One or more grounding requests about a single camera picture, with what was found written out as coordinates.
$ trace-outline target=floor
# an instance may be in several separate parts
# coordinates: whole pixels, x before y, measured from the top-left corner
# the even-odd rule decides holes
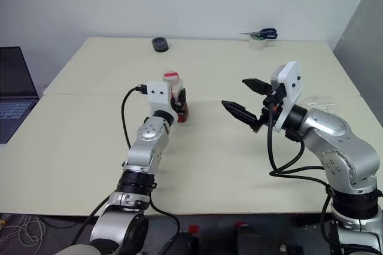
[[[8,225],[17,224],[21,217],[22,215],[20,214],[14,215],[8,222]],[[306,223],[303,223],[302,226],[301,220],[296,215],[184,215],[179,216],[179,218],[182,230],[188,231],[192,225],[191,228],[196,231],[196,236],[200,239],[201,254],[236,254],[235,233],[238,226],[243,223],[252,226],[258,231],[265,238],[265,242],[273,245],[275,250],[279,250],[280,244],[302,245],[305,254],[329,254],[328,245],[322,239],[318,225],[304,225]],[[67,219],[59,220],[51,217],[42,217],[42,219],[49,225],[59,228],[73,225],[73,222],[67,221]],[[70,245],[79,226],[80,224],[76,224],[67,229],[47,226],[41,248],[37,253],[37,245],[25,247],[19,242],[17,236],[1,241],[10,230],[3,229],[0,231],[0,255],[51,255],[57,253]],[[39,235],[39,227],[36,223],[31,224],[30,227],[28,228],[30,235]],[[78,243],[85,244],[88,242],[92,227],[92,225],[89,225],[85,229]],[[175,223],[167,217],[151,216],[150,228],[143,248],[145,254],[157,254],[164,243],[174,234],[175,229]],[[25,233],[22,233],[21,237],[25,243],[28,243]]]

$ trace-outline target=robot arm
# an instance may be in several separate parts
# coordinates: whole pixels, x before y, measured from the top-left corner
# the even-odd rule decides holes
[[[342,118],[296,105],[302,91],[297,62],[278,68],[271,77],[271,84],[257,79],[243,82],[251,90],[266,95],[262,115],[258,119],[245,107],[222,101],[225,109],[258,132],[262,125],[268,125],[272,107],[274,130],[285,130],[285,136],[293,141],[303,139],[323,165],[333,199],[332,213],[338,224],[339,242],[383,250],[382,212],[376,189],[379,157],[373,147],[355,136]]]
[[[150,194],[156,188],[163,149],[169,142],[170,128],[178,119],[171,106],[171,87],[164,81],[146,85],[151,116],[138,129],[123,173],[98,218],[89,245],[73,245],[57,255],[137,254],[147,235]]]

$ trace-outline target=tape roll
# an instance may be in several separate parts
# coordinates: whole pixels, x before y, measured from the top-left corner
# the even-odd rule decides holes
[[[250,35],[249,37],[249,47],[253,50],[263,50],[267,43],[267,39],[260,35]]]

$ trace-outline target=red and white object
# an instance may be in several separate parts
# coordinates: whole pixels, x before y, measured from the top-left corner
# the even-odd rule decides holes
[[[162,76],[163,81],[169,83],[172,88],[172,98],[174,99],[175,109],[178,114],[178,122],[184,122],[189,115],[186,103],[186,91],[182,79],[175,71],[168,71]]]

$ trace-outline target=table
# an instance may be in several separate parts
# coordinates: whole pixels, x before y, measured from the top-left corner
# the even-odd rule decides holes
[[[178,71],[189,100],[236,99],[253,93],[241,81],[269,82],[280,65],[298,60],[304,89],[301,98],[316,95],[359,95],[323,41],[272,41],[260,51],[246,41],[168,40],[157,53],[148,38],[89,38],[61,70],[45,95],[122,95],[148,80],[162,80]]]
[[[120,118],[122,95],[45,95],[2,151],[0,212],[88,215],[112,190],[127,155]],[[262,99],[237,99],[259,114]],[[336,113],[383,156],[383,129],[360,96],[333,96]],[[156,205],[177,214],[319,212],[323,186],[268,176],[266,128],[255,134],[220,101],[188,101],[190,117],[172,126],[153,192]],[[133,94],[126,111],[135,132],[149,108]],[[297,144],[274,135],[278,165]],[[319,160],[305,152],[300,165]],[[307,172],[324,179],[323,171]],[[383,168],[378,172],[383,186]],[[147,214],[155,214],[151,209]]]

